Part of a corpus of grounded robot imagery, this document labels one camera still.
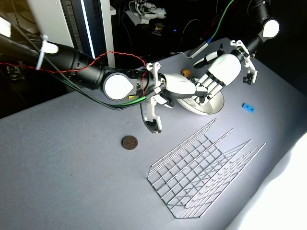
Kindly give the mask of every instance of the white plastic clip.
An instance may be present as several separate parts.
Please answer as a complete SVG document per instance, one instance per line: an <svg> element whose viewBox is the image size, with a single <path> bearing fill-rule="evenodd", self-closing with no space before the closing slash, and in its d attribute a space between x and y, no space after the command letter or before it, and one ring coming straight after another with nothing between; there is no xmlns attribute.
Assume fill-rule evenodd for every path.
<svg viewBox="0 0 307 230"><path fill-rule="evenodd" d="M42 67L43 59L44 59L44 55L45 55L45 47L46 47L47 39L48 39L48 36L43 35L42 47L40 48L40 53L39 53L37 65L36 65L36 68L35 68L36 70L40 70L40 68Z"/></svg>

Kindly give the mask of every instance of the dish rack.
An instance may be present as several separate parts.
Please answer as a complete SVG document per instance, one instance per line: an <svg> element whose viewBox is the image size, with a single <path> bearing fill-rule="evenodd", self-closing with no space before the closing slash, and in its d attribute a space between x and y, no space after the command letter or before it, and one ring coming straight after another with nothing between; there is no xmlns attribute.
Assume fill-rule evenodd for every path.
<svg viewBox="0 0 307 230"><path fill-rule="evenodd" d="M147 179L175 218L203 216L266 144L243 154L250 139L222 152L216 144L233 129L211 141L206 133L215 121L206 124L150 167Z"/></svg>

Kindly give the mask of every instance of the blue plastic block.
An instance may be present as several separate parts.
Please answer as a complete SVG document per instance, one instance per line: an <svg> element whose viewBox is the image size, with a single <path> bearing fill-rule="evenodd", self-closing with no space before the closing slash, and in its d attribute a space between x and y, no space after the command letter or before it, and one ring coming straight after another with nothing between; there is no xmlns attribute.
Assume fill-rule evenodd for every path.
<svg viewBox="0 0 307 230"><path fill-rule="evenodd" d="M250 112L251 114L253 114L255 112L255 108L249 104L244 103L242 105L242 108L245 109L246 111Z"/></svg>

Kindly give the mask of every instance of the wire rack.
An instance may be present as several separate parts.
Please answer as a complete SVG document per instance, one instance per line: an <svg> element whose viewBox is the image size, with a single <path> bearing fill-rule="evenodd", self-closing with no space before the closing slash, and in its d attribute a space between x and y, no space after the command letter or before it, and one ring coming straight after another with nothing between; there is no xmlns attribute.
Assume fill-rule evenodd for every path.
<svg viewBox="0 0 307 230"><path fill-rule="evenodd" d="M215 121L206 124L150 167L147 179L175 218L204 215L266 144L242 154L252 141L250 139L223 153L216 144L233 129L212 142L206 133Z"/></svg>

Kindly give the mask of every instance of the tabletop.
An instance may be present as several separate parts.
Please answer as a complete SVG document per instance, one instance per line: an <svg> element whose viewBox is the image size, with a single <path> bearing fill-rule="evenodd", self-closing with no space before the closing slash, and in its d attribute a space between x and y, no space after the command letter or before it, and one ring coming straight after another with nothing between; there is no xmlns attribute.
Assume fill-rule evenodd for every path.
<svg viewBox="0 0 307 230"><path fill-rule="evenodd" d="M233 48L229 39L213 42L197 58ZM181 54L161 60L160 73L193 69ZM223 109L214 115L191 113L179 104L156 108L161 134L150 133L140 107L113 111L72 92L0 120L0 229L5 230L222 230L255 193L263 179L307 130L307 98L262 63L253 86L246 70L222 92ZM102 97L99 91L89 91ZM255 107L250 114L242 109ZM212 139L234 131L221 148L252 139L263 150L199 219L175 219L147 181L150 166L180 142L217 118ZM138 139L134 150L121 140Z"/></svg>

